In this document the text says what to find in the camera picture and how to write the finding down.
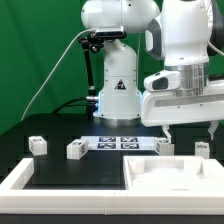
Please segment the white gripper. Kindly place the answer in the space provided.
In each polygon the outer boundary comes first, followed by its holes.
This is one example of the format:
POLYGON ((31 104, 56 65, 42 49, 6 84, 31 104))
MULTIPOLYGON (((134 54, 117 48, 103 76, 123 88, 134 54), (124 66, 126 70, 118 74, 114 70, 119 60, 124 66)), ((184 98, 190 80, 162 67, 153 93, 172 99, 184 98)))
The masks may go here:
POLYGON ((224 80, 210 81, 203 93, 177 96, 181 87, 177 71, 160 71, 144 79, 141 122, 144 126, 162 126, 168 143, 172 143, 169 125, 211 121, 210 138, 218 128, 217 120, 224 119, 224 80))

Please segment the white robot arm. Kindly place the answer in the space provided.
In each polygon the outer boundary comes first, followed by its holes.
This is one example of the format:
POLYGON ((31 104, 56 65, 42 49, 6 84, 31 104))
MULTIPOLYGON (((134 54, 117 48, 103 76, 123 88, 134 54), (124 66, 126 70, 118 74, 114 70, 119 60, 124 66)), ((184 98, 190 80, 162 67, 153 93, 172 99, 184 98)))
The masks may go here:
POLYGON ((119 125, 137 119, 146 127, 224 119, 224 80, 208 76, 209 58, 224 48, 224 15, 216 0, 87 0, 81 20, 92 51, 104 50, 104 86, 93 117, 119 125), (145 36, 145 51, 164 63, 137 93, 136 53, 121 42, 145 36))

